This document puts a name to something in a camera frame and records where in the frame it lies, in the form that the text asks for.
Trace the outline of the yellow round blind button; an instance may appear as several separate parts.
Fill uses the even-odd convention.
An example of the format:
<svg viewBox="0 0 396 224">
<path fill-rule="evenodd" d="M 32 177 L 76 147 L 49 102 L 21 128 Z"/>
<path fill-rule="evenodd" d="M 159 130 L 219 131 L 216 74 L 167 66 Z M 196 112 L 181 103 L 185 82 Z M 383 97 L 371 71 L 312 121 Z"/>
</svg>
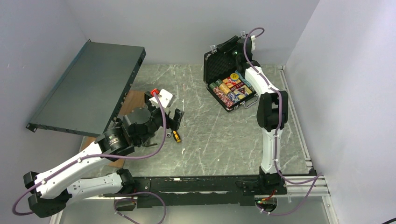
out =
<svg viewBox="0 0 396 224">
<path fill-rule="evenodd" d="M 232 74 L 230 75 L 230 80 L 232 80 L 233 82 L 239 82 L 240 80 L 239 80 L 239 75 L 238 75 L 238 73 L 232 73 Z"/>
</svg>

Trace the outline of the black poker set case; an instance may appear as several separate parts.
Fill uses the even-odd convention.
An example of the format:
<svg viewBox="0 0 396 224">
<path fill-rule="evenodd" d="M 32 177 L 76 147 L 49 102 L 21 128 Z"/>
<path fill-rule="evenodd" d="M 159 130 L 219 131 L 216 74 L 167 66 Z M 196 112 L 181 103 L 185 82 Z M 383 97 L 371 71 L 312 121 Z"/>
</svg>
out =
<svg viewBox="0 0 396 224">
<path fill-rule="evenodd" d="M 259 112 L 271 114 L 270 98 L 262 98 L 246 78 L 250 67 L 259 69 L 261 65 L 253 60 L 255 37 L 242 32 L 241 37 L 233 36 L 224 43 L 212 45 L 204 54 L 204 83 L 207 90 L 230 112 L 238 106 L 246 108 L 247 100 L 256 97 L 261 104 Z"/>
</svg>

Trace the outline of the blue playing card deck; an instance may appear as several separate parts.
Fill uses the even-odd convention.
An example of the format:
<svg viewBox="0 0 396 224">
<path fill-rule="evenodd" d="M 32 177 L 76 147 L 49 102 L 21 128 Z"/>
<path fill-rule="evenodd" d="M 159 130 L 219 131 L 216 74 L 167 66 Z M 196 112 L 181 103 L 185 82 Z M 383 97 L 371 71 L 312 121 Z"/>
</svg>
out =
<svg viewBox="0 0 396 224">
<path fill-rule="evenodd" d="M 243 85 L 243 86 L 235 87 L 233 93 L 236 95 L 238 99 L 244 99 L 248 95 L 252 94 L 252 91 L 246 85 Z"/>
</svg>

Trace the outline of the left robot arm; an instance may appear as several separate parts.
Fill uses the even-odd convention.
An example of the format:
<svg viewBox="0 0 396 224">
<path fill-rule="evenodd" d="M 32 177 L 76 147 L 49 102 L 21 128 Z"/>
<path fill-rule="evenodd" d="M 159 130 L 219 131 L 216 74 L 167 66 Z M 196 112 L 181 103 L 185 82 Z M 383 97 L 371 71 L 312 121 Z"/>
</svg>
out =
<svg viewBox="0 0 396 224">
<path fill-rule="evenodd" d="M 176 109 L 169 113 L 155 106 L 138 107 L 101 134 L 87 148 L 61 165 L 43 173 L 24 175 L 29 190 L 28 204 L 31 213 L 50 217 L 76 201 L 101 195 L 128 196 L 136 191 L 131 173 L 124 168 L 98 178 L 84 178 L 89 171 L 119 159 L 131 159 L 137 147 L 146 145 L 156 131 L 179 129 L 184 112 Z"/>
</svg>

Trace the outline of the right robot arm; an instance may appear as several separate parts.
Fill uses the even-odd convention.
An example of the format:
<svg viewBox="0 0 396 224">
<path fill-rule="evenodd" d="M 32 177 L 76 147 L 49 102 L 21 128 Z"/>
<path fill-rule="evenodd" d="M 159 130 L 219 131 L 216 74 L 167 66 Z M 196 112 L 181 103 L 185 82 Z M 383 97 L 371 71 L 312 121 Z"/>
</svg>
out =
<svg viewBox="0 0 396 224">
<path fill-rule="evenodd" d="M 257 187 L 264 194 L 282 185 L 280 170 L 280 139 L 288 121 L 288 93 L 275 87 L 264 75 L 261 66 L 253 60 L 255 36 L 233 36 L 213 51 L 221 53 L 229 65 L 235 66 L 238 79 L 250 84 L 258 97 L 257 123 L 263 132 L 263 156 Z"/>
</svg>

